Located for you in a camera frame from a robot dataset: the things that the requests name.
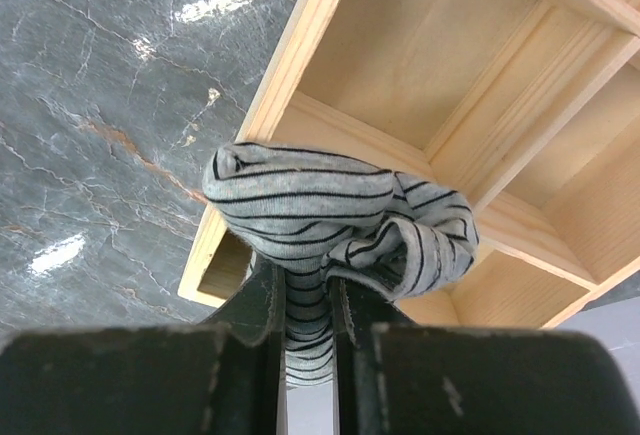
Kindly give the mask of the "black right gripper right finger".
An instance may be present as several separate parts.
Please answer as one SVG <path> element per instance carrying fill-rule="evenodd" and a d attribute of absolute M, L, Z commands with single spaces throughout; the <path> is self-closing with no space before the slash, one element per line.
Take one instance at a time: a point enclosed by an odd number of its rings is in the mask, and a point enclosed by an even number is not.
<path fill-rule="evenodd" d="M 377 293 L 329 285 L 339 434 L 635 434 L 639 412 L 595 339 L 438 327 Z"/>

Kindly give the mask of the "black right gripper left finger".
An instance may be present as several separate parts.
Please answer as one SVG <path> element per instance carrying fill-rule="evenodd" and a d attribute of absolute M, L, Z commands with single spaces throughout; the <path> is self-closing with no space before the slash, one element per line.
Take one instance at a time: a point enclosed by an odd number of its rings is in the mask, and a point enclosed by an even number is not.
<path fill-rule="evenodd" d="M 260 258 L 198 324 L 14 332 L 5 434 L 281 434 L 284 273 Z"/>

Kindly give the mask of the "grey striped underwear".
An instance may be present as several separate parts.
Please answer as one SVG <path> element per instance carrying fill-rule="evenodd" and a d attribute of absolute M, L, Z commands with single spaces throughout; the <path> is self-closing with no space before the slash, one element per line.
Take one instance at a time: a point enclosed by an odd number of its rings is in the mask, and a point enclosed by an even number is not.
<path fill-rule="evenodd" d="M 204 169 L 202 190 L 253 259 L 283 272 L 291 388 L 332 378 L 329 282 L 391 303 L 418 297 L 459 281 L 479 245 L 458 191 L 323 150 L 228 144 Z"/>

